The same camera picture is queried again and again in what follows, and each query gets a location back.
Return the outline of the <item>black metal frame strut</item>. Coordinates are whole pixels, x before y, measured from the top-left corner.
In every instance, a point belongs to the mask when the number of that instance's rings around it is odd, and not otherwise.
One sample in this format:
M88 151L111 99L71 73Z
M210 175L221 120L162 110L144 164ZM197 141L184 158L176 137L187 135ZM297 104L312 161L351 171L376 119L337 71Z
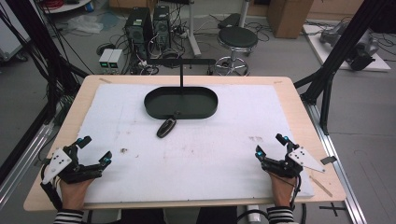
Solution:
M34 60L39 74L47 80L48 102L44 109L45 121L55 117L57 104L63 100L70 102L78 93L80 84L77 76L85 78L89 74L71 64L56 47L44 22L39 18L29 0L5 0L31 39L29 44L15 26L0 10L0 19L23 48Z
M379 17L381 10L392 1L364 0L324 64L312 75L294 83L296 89L309 84L308 89L300 95L302 101L309 105L315 105L318 97L322 95L319 124L326 134L329 134L328 116L333 78L364 32Z

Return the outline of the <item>white desk leg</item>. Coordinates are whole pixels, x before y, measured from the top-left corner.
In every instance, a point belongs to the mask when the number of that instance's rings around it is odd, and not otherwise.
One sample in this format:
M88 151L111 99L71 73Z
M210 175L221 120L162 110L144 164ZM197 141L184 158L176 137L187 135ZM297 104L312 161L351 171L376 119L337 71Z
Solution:
M194 0L189 1L189 29L188 29L188 39L191 45L193 56L195 58L200 58L202 53L199 49L197 40L194 35Z

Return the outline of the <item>large black computer tower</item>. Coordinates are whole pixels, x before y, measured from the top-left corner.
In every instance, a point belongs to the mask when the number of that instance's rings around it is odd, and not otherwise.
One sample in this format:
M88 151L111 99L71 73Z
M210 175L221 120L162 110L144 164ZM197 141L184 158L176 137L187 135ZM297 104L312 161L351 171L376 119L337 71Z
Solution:
M149 57L149 41L153 37L149 8L134 7L124 28L139 57L146 60Z

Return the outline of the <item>thin wooden stick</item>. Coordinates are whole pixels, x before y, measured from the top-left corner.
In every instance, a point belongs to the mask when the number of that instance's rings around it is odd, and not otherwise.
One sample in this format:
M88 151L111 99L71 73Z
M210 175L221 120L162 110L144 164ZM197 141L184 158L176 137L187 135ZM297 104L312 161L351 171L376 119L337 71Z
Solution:
M317 179L315 179L312 175L309 176L309 178L319 187L321 188L329 197L332 198L332 193L324 186L322 185Z

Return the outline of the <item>aluminium rail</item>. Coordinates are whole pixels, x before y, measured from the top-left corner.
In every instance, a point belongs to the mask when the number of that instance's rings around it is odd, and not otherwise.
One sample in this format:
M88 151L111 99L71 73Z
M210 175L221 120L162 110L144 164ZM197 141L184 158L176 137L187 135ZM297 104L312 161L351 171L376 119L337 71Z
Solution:
M42 125L33 136L33 139L29 140L27 146L23 148L24 151L21 157L17 159L16 164L5 178L5 181L0 185L0 210L7 204L13 191L20 184L22 178L35 160L35 157L39 154L40 149L50 138L53 129L54 125L52 123Z
M338 153L333 145L332 139L320 127L319 124L320 113L318 111L318 108L315 105L308 105L307 103L304 103L304 107L307 111L308 116L311 118L311 121L318 134L318 138L321 141L322 145L324 146L324 150L326 151L326 154L329 157L336 158L336 161L332 162L332 166L346 193L346 199L344 200L344 204L348 212L348 215L351 219L351 222L353 224L367 224L365 215L363 214L361 210L361 206L357 200L357 197L355 196L354 190L349 183L347 174L338 157Z

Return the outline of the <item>black car key fob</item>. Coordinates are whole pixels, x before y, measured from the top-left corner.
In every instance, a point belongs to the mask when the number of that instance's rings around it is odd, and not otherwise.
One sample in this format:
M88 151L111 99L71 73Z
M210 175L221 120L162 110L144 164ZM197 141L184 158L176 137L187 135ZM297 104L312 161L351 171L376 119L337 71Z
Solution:
M175 118L169 118L167 119L158 129L156 135L159 138L164 138L166 135L168 135L176 126L177 120Z

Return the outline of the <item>black tape cross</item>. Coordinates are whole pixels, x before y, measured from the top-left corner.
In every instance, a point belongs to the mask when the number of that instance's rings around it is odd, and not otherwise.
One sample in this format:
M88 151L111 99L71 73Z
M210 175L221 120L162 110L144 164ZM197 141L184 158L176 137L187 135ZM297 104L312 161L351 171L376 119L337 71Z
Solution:
M332 211L335 217L338 217L338 212L339 211L347 210L345 207L335 206L334 203L330 203L329 206L320 205L318 208L321 209L321 210L330 210L330 211Z

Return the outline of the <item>brown cardboard box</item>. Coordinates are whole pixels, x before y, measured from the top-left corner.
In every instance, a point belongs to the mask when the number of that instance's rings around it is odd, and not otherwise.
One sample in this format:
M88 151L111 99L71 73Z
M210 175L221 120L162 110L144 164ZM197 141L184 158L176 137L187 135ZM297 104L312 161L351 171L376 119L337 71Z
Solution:
M267 20L276 38L295 39L314 0L271 0Z

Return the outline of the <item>slim black computer tower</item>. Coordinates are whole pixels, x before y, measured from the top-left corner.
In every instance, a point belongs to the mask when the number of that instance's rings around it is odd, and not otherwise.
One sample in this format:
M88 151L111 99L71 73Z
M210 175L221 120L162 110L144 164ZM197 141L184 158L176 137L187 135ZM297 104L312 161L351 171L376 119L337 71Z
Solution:
M153 28L157 48L169 49L170 41L170 14L169 6L156 6L153 11Z

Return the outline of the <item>white board with grey equipment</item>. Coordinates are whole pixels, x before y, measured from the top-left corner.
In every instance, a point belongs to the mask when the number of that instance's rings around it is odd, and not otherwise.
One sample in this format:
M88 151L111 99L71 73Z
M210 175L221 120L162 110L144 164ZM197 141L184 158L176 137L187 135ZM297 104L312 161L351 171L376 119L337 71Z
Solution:
M307 21L303 34L327 71L330 63L350 71L388 72L391 68L377 54L376 41L367 34L367 22L359 28L356 20L337 24Z

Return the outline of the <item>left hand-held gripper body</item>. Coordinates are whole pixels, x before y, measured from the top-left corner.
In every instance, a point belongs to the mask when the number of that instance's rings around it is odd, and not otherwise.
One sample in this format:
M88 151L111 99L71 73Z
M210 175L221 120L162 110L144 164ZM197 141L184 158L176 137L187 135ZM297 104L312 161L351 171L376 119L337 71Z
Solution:
M92 165L80 164L78 151L83 148L82 144L56 148L49 160L49 167L45 170L42 183L48 184L56 176L67 184L101 177L104 171L104 159L101 158L96 164Z

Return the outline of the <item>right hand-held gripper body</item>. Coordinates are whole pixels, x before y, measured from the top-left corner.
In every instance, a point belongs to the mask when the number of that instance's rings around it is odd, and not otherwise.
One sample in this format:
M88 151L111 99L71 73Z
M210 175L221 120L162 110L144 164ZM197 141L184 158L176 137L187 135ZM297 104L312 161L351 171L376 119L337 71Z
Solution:
M283 160L271 159L266 155L266 160L262 162L264 171L287 178L297 177L304 168L325 172L325 168L304 147L295 144L294 149L286 148Z

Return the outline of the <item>white power supply box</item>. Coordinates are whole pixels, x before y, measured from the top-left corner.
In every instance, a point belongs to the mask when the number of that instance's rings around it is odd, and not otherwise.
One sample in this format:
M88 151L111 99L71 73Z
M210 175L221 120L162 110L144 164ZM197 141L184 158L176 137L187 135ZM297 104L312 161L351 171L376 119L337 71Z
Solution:
M121 49L114 49L108 60L111 74L120 74L124 66L124 55Z
M104 74L108 74L110 71L109 59L112 53L113 49L105 49L99 59L99 64Z

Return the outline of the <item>black oval tray with hanger stand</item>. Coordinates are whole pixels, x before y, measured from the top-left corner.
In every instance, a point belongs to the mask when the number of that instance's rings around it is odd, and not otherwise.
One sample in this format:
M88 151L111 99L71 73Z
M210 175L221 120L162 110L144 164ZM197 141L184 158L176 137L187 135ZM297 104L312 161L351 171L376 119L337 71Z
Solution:
M206 87L185 86L183 65L202 64L210 67L214 59L154 59L151 64L179 65L179 85L159 87L150 91L144 99L147 113L155 119L206 119L214 115L219 98Z

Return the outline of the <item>person's right hand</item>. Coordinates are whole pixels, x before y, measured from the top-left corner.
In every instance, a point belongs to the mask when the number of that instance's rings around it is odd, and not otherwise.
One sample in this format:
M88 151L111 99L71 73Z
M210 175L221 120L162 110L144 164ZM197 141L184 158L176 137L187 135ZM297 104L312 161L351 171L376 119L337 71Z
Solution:
M296 178L286 178L269 174L272 181L272 194L275 206L290 207L291 194L296 185Z

